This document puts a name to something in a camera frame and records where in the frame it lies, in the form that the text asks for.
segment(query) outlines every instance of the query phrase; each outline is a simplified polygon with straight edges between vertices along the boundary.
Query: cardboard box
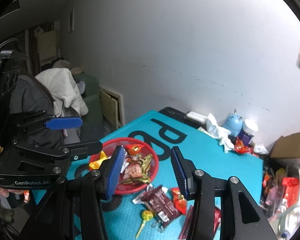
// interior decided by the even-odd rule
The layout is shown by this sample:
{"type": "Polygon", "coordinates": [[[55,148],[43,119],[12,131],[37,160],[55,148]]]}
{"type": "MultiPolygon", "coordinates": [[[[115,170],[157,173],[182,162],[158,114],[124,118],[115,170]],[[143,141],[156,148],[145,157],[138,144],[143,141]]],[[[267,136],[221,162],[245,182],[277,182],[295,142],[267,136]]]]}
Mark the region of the cardboard box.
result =
{"type": "Polygon", "coordinates": [[[300,166],[300,132],[281,136],[275,142],[270,156],[280,163],[300,166]]]}

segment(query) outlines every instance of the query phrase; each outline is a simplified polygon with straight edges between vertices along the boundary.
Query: gray jacket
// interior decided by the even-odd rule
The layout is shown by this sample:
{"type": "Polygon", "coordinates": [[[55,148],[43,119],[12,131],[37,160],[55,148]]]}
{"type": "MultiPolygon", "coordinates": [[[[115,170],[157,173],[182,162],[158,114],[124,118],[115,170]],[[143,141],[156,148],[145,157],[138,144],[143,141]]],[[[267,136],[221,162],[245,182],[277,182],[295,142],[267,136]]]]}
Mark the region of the gray jacket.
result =
{"type": "MultiPolygon", "coordinates": [[[[46,110],[47,114],[54,114],[49,97],[37,88],[30,77],[20,75],[16,88],[11,95],[10,113],[38,110],[46,110]]],[[[64,140],[60,130],[45,129],[31,135],[28,138],[28,143],[56,149],[64,143],[64,140]]]]}

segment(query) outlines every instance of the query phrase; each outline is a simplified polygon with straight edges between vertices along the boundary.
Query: table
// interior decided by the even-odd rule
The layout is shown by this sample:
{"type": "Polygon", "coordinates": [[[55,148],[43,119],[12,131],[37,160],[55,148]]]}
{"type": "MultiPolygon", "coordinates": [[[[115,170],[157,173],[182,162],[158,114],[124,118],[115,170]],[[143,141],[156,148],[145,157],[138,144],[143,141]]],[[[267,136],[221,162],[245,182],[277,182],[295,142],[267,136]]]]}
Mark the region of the table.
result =
{"type": "MultiPolygon", "coordinates": [[[[118,137],[134,137],[150,144],[159,157],[159,171],[152,184],[156,187],[163,184],[164,187],[176,187],[176,179],[170,163],[170,148],[179,146],[183,156],[191,159],[196,168],[202,169],[211,176],[228,179],[237,176],[248,189],[252,197],[259,202],[262,183],[262,160],[249,154],[237,155],[229,152],[224,153],[223,147],[218,141],[198,131],[195,124],[183,121],[181,114],[173,113],[173,109],[161,111],[154,110],[142,115],[128,123],[119,130],[111,133],[101,141],[106,142],[118,137]]],[[[67,178],[74,179],[75,170],[89,159],[73,162],[67,178]]],[[[36,201],[39,201],[44,192],[35,192],[36,201]]],[[[143,205],[134,205],[131,200],[137,194],[125,195],[120,206],[111,212],[103,212],[108,237],[110,240],[135,239],[135,234],[141,225],[140,213],[144,210],[143,205]]],[[[216,198],[216,205],[220,207],[220,199],[216,198]]],[[[160,233],[151,227],[148,222],[142,230],[140,240],[178,239],[184,223],[185,216],[174,220],[164,232],[160,233]]],[[[80,219],[75,217],[75,224],[80,227],[80,219]]],[[[219,239],[218,230],[215,239],[219,239]]]]}

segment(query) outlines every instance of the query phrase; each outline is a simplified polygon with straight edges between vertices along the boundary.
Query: red plastic basket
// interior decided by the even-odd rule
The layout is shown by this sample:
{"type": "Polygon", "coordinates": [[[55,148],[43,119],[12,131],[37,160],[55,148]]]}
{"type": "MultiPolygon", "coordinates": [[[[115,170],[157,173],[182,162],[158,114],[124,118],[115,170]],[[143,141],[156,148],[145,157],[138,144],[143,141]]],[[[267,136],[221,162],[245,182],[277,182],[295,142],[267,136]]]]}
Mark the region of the red plastic basket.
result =
{"type": "MultiPolygon", "coordinates": [[[[152,154],[152,160],[150,163],[150,169],[148,176],[150,177],[150,181],[154,180],[154,177],[158,173],[159,169],[159,159],[157,154],[154,152],[154,150],[145,142],[140,141],[135,138],[129,138],[129,137],[121,137],[109,140],[103,144],[102,150],[105,152],[107,156],[111,156],[114,152],[114,149],[117,147],[117,145],[126,145],[126,144],[142,144],[144,147],[141,149],[141,155],[142,157],[147,156],[148,154],[152,154]]],[[[92,155],[90,157],[89,163],[94,162],[98,160],[100,157],[100,153],[92,155]]],[[[120,182],[122,181],[123,174],[120,175],[117,188],[115,189],[115,194],[118,195],[126,195],[126,194],[132,194],[136,193],[140,190],[143,190],[146,188],[147,184],[141,184],[141,185],[124,185],[120,182]]]]}

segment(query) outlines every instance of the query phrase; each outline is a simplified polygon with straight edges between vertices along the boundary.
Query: yellow lollipop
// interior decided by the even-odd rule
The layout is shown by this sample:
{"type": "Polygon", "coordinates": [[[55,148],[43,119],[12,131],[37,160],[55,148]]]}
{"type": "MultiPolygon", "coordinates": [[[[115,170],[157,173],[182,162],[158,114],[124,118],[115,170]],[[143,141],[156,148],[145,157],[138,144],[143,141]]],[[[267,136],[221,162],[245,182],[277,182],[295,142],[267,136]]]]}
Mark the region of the yellow lollipop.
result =
{"type": "Polygon", "coordinates": [[[136,238],[138,238],[138,236],[140,235],[141,233],[141,230],[145,227],[146,225],[146,222],[150,221],[152,218],[153,218],[153,213],[149,210],[144,210],[142,212],[142,215],[141,215],[141,218],[142,218],[142,224],[139,228],[139,231],[138,233],[136,234],[136,238]]]}

